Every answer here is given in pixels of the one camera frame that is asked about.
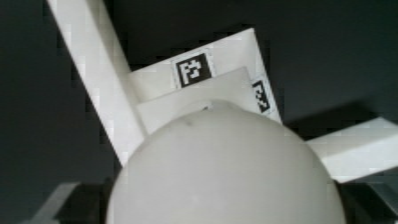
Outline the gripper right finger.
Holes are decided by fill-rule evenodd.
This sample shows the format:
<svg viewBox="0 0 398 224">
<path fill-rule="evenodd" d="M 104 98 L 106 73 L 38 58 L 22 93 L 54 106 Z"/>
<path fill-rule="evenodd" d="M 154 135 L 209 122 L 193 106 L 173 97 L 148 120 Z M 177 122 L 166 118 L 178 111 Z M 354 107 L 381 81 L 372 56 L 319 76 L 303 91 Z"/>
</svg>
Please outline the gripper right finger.
<svg viewBox="0 0 398 224">
<path fill-rule="evenodd" d="M 385 183 L 340 186 L 347 224 L 398 224 L 398 193 Z"/>
</svg>

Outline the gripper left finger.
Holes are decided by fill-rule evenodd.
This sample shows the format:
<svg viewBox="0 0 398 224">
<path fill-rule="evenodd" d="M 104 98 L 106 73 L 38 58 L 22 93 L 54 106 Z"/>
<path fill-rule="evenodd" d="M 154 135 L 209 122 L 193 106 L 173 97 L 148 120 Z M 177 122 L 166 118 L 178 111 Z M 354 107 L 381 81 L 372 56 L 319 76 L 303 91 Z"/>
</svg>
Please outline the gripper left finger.
<svg viewBox="0 0 398 224">
<path fill-rule="evenodd" d="M 35 216 L 19 224 L 106 224 L 113 183 L 63 183 Z"/>
</svg>

